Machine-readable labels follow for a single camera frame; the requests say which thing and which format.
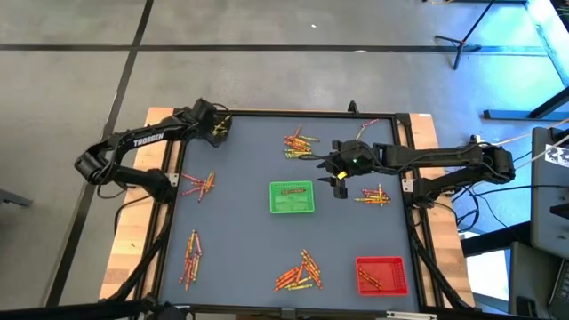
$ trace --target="green plastic basket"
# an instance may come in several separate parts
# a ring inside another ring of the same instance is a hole
[[[283,191],[305,189],[301,193],[283,194]],[[314,212],[314,192],[312,181],[276,181],[271,182],[271,213],[312,213]]]

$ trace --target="gray tabletop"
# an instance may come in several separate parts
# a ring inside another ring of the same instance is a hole
[[[301,134],[321,139],[315,154],[327,155],[332,140],[354,139],[361,119],[236,116],[228,140],[214,149],[203,140],[188,144],[182,171],[205,179],[216,171],[216,187],[201,204],[197,195],[179,196],[164,265],[161,300],[173,304],[240,307],[324,308],[417,311],[418,303],[407,237],[401,182],[397,176],[368,174],[347,180],[349,199],[317,178],[327,176],[316,161],[285,159],[286,135],[299,124]],[[393,143],[390,121],[370,126],[361,140]],[[271,214],[271,181],[312,180],[314,213]],[[362,188],[380,183],[391,196],[383,207],[360,204]],[[180,191],[191,188],[182,179]],[[197,281],[189,292],[178,284],[192,229],[204,248]],[[276,278],[310,251],[324,289],[273,292]],[[356,257],[401,256],[409,294],[362,297],[357,292]]]
[[[549,130],[533,129],[532,156],[543,152],[546,144],[555,144]],[[547,162],[544,156],[532,162],[533,185],[567,186],[568,181],[569,168]],[[549,208],[568,202],[569,191],[566,189],[532,188],[532,245],[566,259],[569,259],[569,220],[549,212]]]

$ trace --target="black robotic arm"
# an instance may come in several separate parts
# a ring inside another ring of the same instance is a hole
[[[162,140],[203,138],[217,148],[228,135],[230,116],[220,116],[216,104],[199,99],[193,108],[168,116],[159,124],[126,132],[111,134],[106,140],[87,149],[75,161],[76,169],[93,185],[105,185],[114,181],[119,187],[127,184],[142,186],[159,203],[170,203],[175,198],[174,188],[168,176],[158,170],[140,171],[124,167],[123,156],[134,148]],[[111,152],[110,159],[105,157]]]
[[[465,147],[415,150],[404,146],[374,143],[372,147],[360,140],[332,142],[334,152],[328,156],[301,156],[304,160],[324,160],[332,177],[320,180],[334,187],[334,196],[348,197],[345,178],[368,173],[399,174],[412,168],[464,167],[436,179],[404,180],[404,192],[410,193],[412,203],[432,208],[438,196],[457,191],[479,181],[504,184],[515,177],[512,155],[502,147],[470,143]]]

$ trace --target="black metal frame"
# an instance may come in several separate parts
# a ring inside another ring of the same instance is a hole
[[[400,123],[404,126],[405,128],[405,136],[406,136],[406,140],[407,140],[407,145],[410,148],[414,148],[414,140],[413,140],[413,132],[412,132],[412,128],[411,128],[411,122],[410,122],[410,117],[409,114],[383,114],[383,113],[359,113],[357,111],[356,108],[356,104],[352,101],[350,103],[350,108],[349,108],[349,112],[326,112],[326,111],[290,111],[290,110],[230,110],[230,113],[232,116],[273,116],[273,117],[324,117],[324,118],[349,118],[349,119],[353,119],[353,118],[357,118],[357,119],[376,119],[376,118],[380,118],[380,119],[385,119],[385,120],[389,120],[390,124],[391,124],[391,129],[392,129],[392,134],[393,134],[393,139],[394,139],[394,143],[397,145],[401,145],[401,137],[399,135],[399,130],[398,130],[398,121],[400,121]],[[176,164],[176,173],[180,174],[181,173],[181,166],[183,164],[184,161],[184,156],[185,156],[185,146],[184,148],[180,149],[180,153],[178,154],[178,159],[177,159],[177,164]],[[415,179],[419,178],[419,171],[414,170],[413,171],[413,177]],[[407,203],[407,201],[405,201],[405,197],[404,197],[404,204],[405,204],[405,214],[409,214],[410,212],[410,208],[411,208],[411,204]],[[173,208],[174,205],[168,205],[168,212],[167,214],[173,215]],[[431,237],[431,233],[430,233],[430,227],[429,227],[429,218],[427,217],[427,213],[426,212],[422,212],[422,219],[421,219],[421,228],[422,228],[422,232],[423,232],[423,241],[425,242],[425,247],[430,255],[430,257],[434,260],[435,259],[435,253],[434,253],[434,247],[432,244],[432,237]],[[412,221],[409,221],[408,219],[405,219],[406,223],[407,223],[407,227],[411,227],[414,228],[414,226],[409,226],[409,223],[413,223]],[[413,244],[411,239],[409,239],[409,245],[410,245],[410,251],[411,251],[411,256],[412,256],[412,265],[413,265],[413,278],[415,281],[415,288],[417,290],[417,297],[418,297],[418,302],[419,302],[419,306],[420,308],[423,308],[425,306],[427,306],[427,302],[426,302],[426,298],[425,298],[425,287],[424,287],[424,283],[423,283],[423,278],[422,278],[422,273],[421,273],[421,260],[419,258],[419,255],[417,254],[417,252],[413,249]],[[152,284],[152,291],[151,294],[154,295],[155,297],[158,297],[160,294],[160,289],[161,289],[161,285],[162,285],[162,278],[163,278],[163,270],[164,270],[164,260],[165,260],[165,255],[167,253],[168,250],[168,245],[167,243],[164,245],[163,249],[160,250],[159,253],[159,257],[158,257],[158,262],[157,262],[157,268],[156,268],[156,273],[154,274],[154,280],[153,280],[153,284]],[[437,287],[437,285],[435,284],[434,280],[433,281],[433,292],[435,294],[435,303],[437,305],[437,307],[443,308],[444,307],[444,300],[443,300],[443,294],[440,291],[440,289]],[[216,312],[216,313],[223,313],[223,312],[228,312],[228,313],[239,313],[239,312],[243,312],[242,309],[246,309],[248,311],[249,314],[259,314],[259,313],[265,313],[265,311],[270,310],[271,313],[277,313],[279,314],[282,310],[279,308],[252,308],[252,307],[246,307],[246,308],[235,308],[235,307],[229,307],[229,306],[196,306],[196,305],[192,305],[192,309],[196,310],[196,312]],[[335,316],[337,316],[337,311],[339,310],[318,310],[317,311],[317,315],[314,314],[315,310],[308,310],[308,309],[295,309],[295,311],[297,313],[302,313],[302,314],[311,314],[312,316],[324,316],[324,315],[330,315],[331,313],[333,313]],[[354,313],[355,314],[362,314],[362,315],[385,315],[384,311],[374,311],[374,312],[367,312],[367,311],[356,311]]]
[[[553,112],[569,102],[569,86],[543,102],[533,111],[484,110],[484,118],[492,120],[562,121],[569,118],[569,112]]]
[[[462,253],[466,258],[486,252],[494,252],[509,247],[515,241],[531,246],[530,236],[530,221],[526,221],[480,236],[462,239]]]

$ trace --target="red basket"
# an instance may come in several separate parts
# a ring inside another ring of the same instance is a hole
[[[376,278],[382,289],[378,290],[364,280],[357,272],[360,268]],[[402,296],[408,293],[401,257],[357,257],[356,277],[357,290],[363,296]]]

